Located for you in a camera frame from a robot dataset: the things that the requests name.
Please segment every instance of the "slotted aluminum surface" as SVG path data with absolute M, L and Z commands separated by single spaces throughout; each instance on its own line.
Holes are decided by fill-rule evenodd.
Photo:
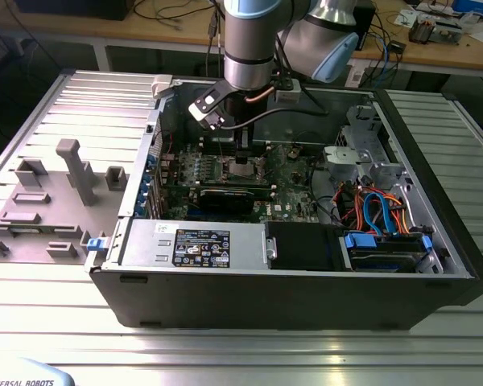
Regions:
M 79 155 L 93 171 L 123 166 L 130 174 L 149 112 L 153 76 L 76 72 L 60 76 L 22 127 L 18 145 L 0 167 L 0 211 L 18 183 L 23 158 L 40 159 L 48 171 L 68 170 L 56 154 L 61 138 L 77 139 Z
M 459 133 L 472 140 L 458 122 Z M 433 127 L 427 135 L 452 128 Z M 474 153 L 483 154 L 483 147 Z M 459 202 L 466 199 L 465 183 L 440 179 L 463 195 Z M 476 192 L 483 198 L 483 188 Z M 200 302 L 207 294 L 197 288 L 189 296 Z M 442 309 L 409 332 L 156 331 L 121 326 L 82 267 L 0 264 L 0 353 L 54 364 L 81 386 L 467 386 L 483 384 L 483 296 Z
M 388 94 L 483 253 L 482 130 L 460 103 L 441 94 Z

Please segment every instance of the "wooden desk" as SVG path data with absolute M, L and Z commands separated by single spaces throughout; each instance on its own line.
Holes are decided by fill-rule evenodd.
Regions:
M 8 0 L 15 8 L 13 0 Z M 158 7 L 175 5 L 175 0 L 157 0 Z M 3 7 L 0 0 L 0 30 L 3 35 L 25 38 L 28 35 L 19 28 Z M 428 45 L 410 43 L 407 38 L 408 29 L 396 26 L 394 12 L 406 8 L 403 0 L 376 0 L 378 13 L 383 25 L 392 35 L 392 39 L 405 43 L 401 69 L 421 72 L 441 72 L 458 75 L 483 76 L 483 43 L 465 36 L 459 46 L 441 43 Z M 196 0 L 192 4 L 169 10 L 166 15 L 180 14 L 207 6 L 205 0 Z M 151 0 L 143 3 L 139 12 L 153 16 Z M 98 66 L 102 71 L 110 71 L 107 46 L 140 47 L 173 51 L 205 52 L 208 44 L 207 27 L 211 10 L 190 14 L 182 18 L 182 31 L 165 26 L 154 20 L 140 18 L 131 12 L 124 21 L 109 21 L 96 18 L 78 18 L 47 14 L 20 14 L 22 23 L 39 39 L 52 39 L 72 43 L 87 43 L 93 46 Z M 353 66 L 347 85 L 357 87 L 361 73 L 369 66 L 374 66 L 381 57 L 374 39 L 368 38 L 363 51 L 354 53 L 349 62 Z

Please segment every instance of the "robotic arm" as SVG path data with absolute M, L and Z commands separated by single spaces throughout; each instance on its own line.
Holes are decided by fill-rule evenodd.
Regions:
M 225 0 L 225 79 L 189 112 L 210 129 L 222 129 L 225 116 L 233 117 L 235 126 L 226 129 L 236 127 L 237 162 L 243 163 L 254 131 L 249 122 L 266 111 L 274 89 L 285 87 L 272 79 L 276 36 L 294 71 L 330 83 L 357 46 L 356 1 Z

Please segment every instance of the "circuit board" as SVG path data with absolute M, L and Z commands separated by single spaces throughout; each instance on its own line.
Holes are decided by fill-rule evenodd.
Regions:
M 309 195 L 310 158 L 292 145 L 277 145 L 262 157 L 249 158 L 233 173 L 234 157 L 202 154 L 189 147 L 174 154 L 162 171 L 165 220 L 203 220 L 260 223 L 268 220 L 318 222 Z M 205 213 L 201 192 L 229 190 L 254 201 L 244 214 Z

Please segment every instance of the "computer tower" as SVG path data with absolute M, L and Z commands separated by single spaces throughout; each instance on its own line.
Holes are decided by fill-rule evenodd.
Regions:
M 365 45 L 365 39 L 369 33 L 370 24 L 376 13 L 376 7 L 371 0 L 358 0 L 354 8 L 354 18 L 356 19 L 356 33 L 360 37 L 357 42 L 356 50 L 361 51 Z
M 126 18 L 135 0 L 15 0 L 21 12 L 66 14 L 108 20 Z

